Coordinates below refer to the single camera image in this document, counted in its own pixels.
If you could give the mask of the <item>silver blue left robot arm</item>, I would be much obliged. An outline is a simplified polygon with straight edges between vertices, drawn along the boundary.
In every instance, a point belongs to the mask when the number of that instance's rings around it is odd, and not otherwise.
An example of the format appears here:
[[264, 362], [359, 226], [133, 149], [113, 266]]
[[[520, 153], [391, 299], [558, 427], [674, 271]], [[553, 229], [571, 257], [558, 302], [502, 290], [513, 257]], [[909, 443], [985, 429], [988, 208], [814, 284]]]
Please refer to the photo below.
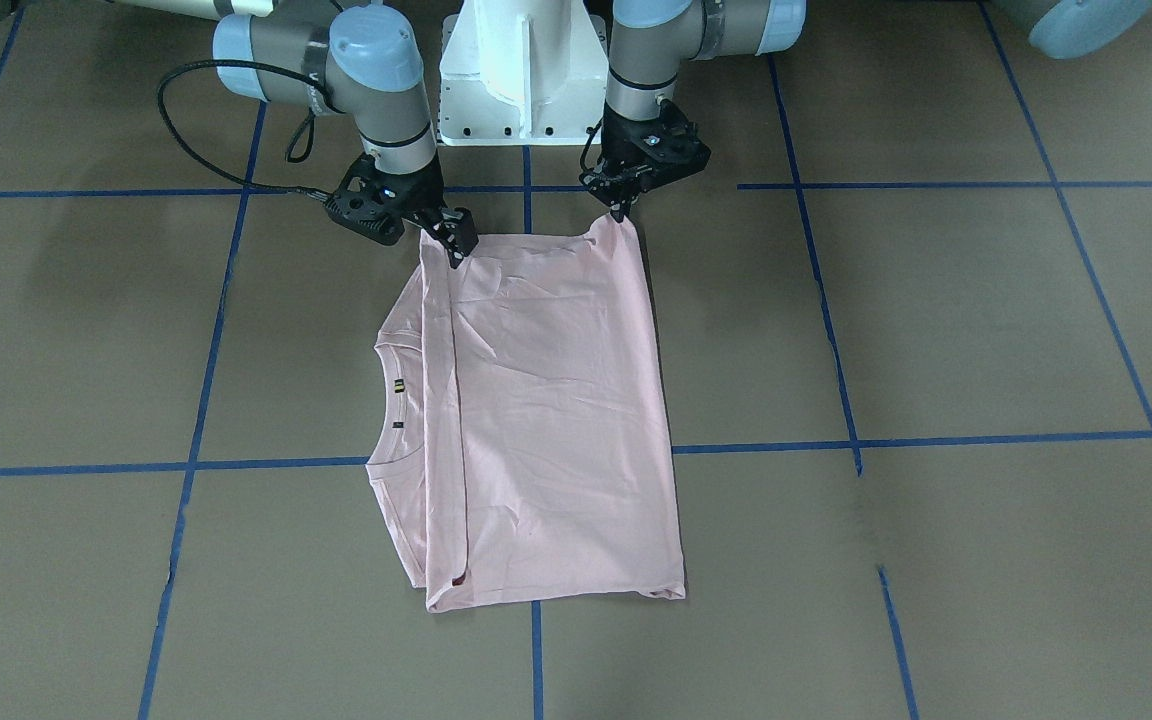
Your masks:
[[[1051, 59], [1102, 50], [1152, 1], [996, 1], [996, 8]], [[602, 150], [581, 164], [579, 183], [623, 222], [641, 196], [707, 168], [710, 149], [675, 101], [685, 61], [760, 56], [799, 41], [805, 1], [613, 1]]]

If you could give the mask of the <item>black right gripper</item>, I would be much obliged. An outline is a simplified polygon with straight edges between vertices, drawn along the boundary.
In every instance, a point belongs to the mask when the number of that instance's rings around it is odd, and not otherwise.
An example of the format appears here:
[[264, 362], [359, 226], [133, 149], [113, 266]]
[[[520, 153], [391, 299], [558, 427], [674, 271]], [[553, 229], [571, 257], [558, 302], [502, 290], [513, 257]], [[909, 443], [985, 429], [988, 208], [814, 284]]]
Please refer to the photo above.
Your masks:
[[449, 270], [458, 270], [479, 236], [471, 211], [450, 209], [444, 190], [438, 158], [419, 170], [396, 174], [380, 170], [374, 156], [362, 154], [349, 165], [338, 190], [324, 200], [324, 209], [333, 222], [385, 247], [401, 240], [406, 222], [415, 223], [442, 242]]

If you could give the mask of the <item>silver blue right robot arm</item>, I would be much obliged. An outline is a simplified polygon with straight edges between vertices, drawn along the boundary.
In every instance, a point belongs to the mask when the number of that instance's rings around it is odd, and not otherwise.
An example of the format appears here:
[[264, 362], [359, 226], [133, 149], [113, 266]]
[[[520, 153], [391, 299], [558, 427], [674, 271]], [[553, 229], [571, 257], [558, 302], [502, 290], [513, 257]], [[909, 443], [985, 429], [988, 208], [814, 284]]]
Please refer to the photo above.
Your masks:
[[369, 1], [156, 1], [154, 9], [214, 20], [212, 55], [170, 79], [212, 68], [233, 94], [306, 109], [293, 141], [311, 145], [314, 120], [351, 118], [362, 154], [333, 191], [301, 187], [333, 222], [381, 245], [414, 223], [457, 268], [477, 245], [470, 211], [444, 200], [433, 115], [414, 28], [393, 6]]

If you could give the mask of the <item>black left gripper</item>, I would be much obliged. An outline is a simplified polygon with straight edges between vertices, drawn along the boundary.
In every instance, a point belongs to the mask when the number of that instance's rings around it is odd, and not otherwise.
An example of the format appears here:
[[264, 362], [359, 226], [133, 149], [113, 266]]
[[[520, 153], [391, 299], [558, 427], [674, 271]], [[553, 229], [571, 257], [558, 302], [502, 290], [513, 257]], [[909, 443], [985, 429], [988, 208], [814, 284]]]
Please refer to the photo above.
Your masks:
[[710, 149], [675, 103], [664, 100], [654, 119], [631, 120], [605, 105], [602, 151], [594, 167], [579, 159], [579, 183], [596, 200], [612, 206], [614, 222], [626, 220], [641, 196], [707, 167]]

